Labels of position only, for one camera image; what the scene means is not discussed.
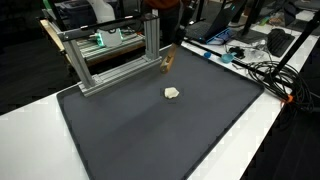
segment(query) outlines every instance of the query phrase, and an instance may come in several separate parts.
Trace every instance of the table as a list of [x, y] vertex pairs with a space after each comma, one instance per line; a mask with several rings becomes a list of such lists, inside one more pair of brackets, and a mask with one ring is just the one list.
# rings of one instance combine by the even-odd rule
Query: table
[[[271, 26], [254, 29], [269, 32]], [[309, 36], [289, 64], [300, 70], [317, 39], [318, 37]], [[196, 53], [204, 53], [190, 44], [183, 43], [183, 46]], [[207, 48], [218, 52], [223, 50], [216, 46]], [[237, 70], [231, 64], [223, 64], [218, 57], [212, 56], [211, 60], [246, 75], [245, 70]], [[0, 179], [88, 179], [56, 95], [52, 94], [0, 116]], [[269, 92], [264, 92], [232, 126], [189, 179], [240, 179], [280, 110], [280, 101]]]

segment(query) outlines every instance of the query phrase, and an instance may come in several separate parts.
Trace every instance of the black pole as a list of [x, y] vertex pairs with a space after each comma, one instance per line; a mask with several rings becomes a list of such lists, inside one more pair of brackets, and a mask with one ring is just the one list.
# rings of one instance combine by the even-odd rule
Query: black pole
[[62, 21], [60, 14], [56, 8], [56, 5], [51, 0], [48, 0], [48, 3], [52, 9], [54, 16], [56, 17], [55, 21], [57, 22], [57, 25], [58, 25], [60, 31], [66, 31], [67, 27], [64, 25], [64, 23]]
[[271, 77], [275, 77], [282, 68], [288, 63], [288, 61], [291, 59], [291, 57], [297, 52], [297, 50], [300, 48], [300, 46], [304, 43], [304, 41], [308, 38], [308, 36], [312, 33], [314, 29], [316, 29], [320, 24], [320, 10], [315, 13], [313, 16], [313, 19], [310, 20], [304, 31], [301, 33], [300, 37], [297, 39], [297, 41], [292, 45], [290, 50], [287, 52], [287, 54], [283, 57], [283, 59], [280, 61], [278, 66], [273, 70], [271, 73]]
[[227, 4], [227, 0], [223, 0], [221, 5], [221, 10], [224, 9], [224, 6], [226, 6], [226, 4]]
[[199, 6], [198, 6], [197, 18], [196, 18], [197, 22], [201, 20], [203, 4], [204, 4], [204, 0], [200, 0]]
[[125, 17], [123, 0], [119, 0], [119, 6], [120, 6], [120, 13], [121, 13], [120, 17], [123, 18]]
[[244, 26], [243, 30], [242, 30], [242, 36], [247, 35], [250, 31], [251, 28], [251, 24], [253, 23], [254, 18], [256, 18], [257, 16], [257, 6], [259, 5], [260, 0], [255, 0], [252, 4], [251, 10], [250, 10], [250, 14], [248, 16], [246, 25]]
[[231, 22], [233, 23], [238, 23], [240, 18], [241, 18], [241, 15], [243, 13], [243, 11], [245, 10], [246, 8], [246, 4], [247, 2], [243, 3], [243, 6], [240, 8], [240, 10], [238, 11], [238, 13], [232, 18]]

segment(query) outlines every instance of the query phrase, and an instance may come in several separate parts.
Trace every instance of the gray mat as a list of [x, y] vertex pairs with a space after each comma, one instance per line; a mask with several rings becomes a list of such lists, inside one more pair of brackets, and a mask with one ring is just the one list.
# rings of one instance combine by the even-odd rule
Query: gray mat
[[[163, 90], [176, 87], [178, 98]], [[58, 95], [91, 179], [185, 179], [263, 87], [179, 48], [171, 71], [146, 70], [103, 92]]]

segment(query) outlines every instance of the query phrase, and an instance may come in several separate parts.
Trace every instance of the aluminum frame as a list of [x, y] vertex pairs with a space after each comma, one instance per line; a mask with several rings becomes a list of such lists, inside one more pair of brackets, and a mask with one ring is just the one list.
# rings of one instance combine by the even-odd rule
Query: aluminum frame
[[[146, 55], [134, 61], [126, 63], [117, 68], [111, 69], [98, 75], [91, 75], [85, 63], [85, 59], [81, 54], [81, 50], [74, 39], [69, 39], [70, 31], [60, 32], [58, 34], [66, 53], [69, 55], [71, 63], [78, 74], [81, 82], [78, 83], [80, 90], [85, 97], [91, 96], [103, 89], [106, 89], [116, 83], [119, 83], [139, 72], [146, 70], [154, 65], [161, 63], [159, 55], [160, 47], [160, 21], [153, 14], [147, 14], [144, 17]], [[84, 36], [87, 36], [88, 31], [83, 31]]]

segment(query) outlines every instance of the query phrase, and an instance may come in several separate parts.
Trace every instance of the metal rod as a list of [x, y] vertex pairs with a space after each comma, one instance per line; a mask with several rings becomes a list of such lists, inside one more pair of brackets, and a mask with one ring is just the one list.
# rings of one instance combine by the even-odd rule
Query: metal rod
[[201, 20], [203, 4], [204, 4], [204, 0], [200, 0], [199, 7], [198, 7], [198, 12], [197, 12], [197, 18], [196, 18], [197, 22]]
[[95, 86], [95, 81], [92, 79], [87, 64], [84, 62], [80, 49], [75, 40], [63, 42], [67, 54], [72, 62], [73, 68], [76, 70], [83, 85], [89, 89]]
[[57, 33], [57, 35], [62, 42], [70, 41], [70, 40], [74, 40], [74, 39], [78, 39], [78, 38], [82, 38], [82, 37], [86, 37], [91, 34], [94, 34], [94, 30], [97, 28], [104, 31], [108, 31], [108, 30], [112, 30], [112, 29], [116, 29], [124, 26], [133, 25], [136, 23], [136, 19], [134, 18], [136, 17], [122, 18], [122, 19], [117, 19], [115, 21], [109, 21], [106, 23], [85, 26], [78, 29], [59, 32]]
[[224, 9], [224, 6], [226, 6], [226, 4], [227, 4], [227, 0], [223, 0], [221, 5], [221, 10]]
[[160, 48], [160, 22], [159, 18], [155, 18], [156, 16], [153, 14], [146, 14], [145, 17], [147, 19], [152, 19], [151, 21], [144, 22], [144, 30], [145, 30], [145, 41], [146, 41], [146, 57], [149, 60], [158, 59], [159, 56], [159, 48]]
[[59, 29], [61, 31], [66, 31], [67, 30], [67, 27], [64, 25], [61, 17], [60, 17], [60, 14], [56, 8], [56, 5], [51, 1], [51, 0], [48, 0], [48, 3], [52, 9], [52, 12], [54, 14], [54, 16], [56, 17], [56, 22], [57, 22], [57, 25], [59, 26]]
[[119, 6], [120, 6], [120, 13], [121, 16], [120, 17], [124, 17], [124, 5], [123, 5], [123, 0], [119, 0]]

